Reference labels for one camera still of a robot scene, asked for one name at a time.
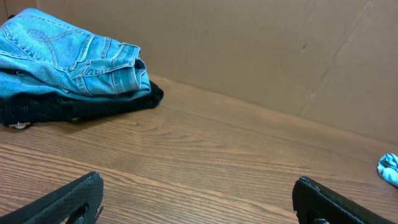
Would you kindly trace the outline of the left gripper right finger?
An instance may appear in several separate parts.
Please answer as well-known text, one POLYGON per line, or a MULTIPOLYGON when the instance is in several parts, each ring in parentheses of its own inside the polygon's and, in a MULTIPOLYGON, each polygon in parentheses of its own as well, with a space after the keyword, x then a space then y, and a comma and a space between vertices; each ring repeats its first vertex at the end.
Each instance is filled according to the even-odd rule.
POLYGON ((394 224, 309 177, 300 177, 292 191, 300 224, 394 224))

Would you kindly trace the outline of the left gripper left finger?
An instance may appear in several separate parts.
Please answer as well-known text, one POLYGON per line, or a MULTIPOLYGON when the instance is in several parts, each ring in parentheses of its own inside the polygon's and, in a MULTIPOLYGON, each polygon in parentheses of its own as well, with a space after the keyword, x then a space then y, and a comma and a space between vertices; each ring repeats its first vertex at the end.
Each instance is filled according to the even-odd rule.
POLYGON ((95 224, 103 211, 104 180, 90 172, 1 217, 10 224, 95 224))

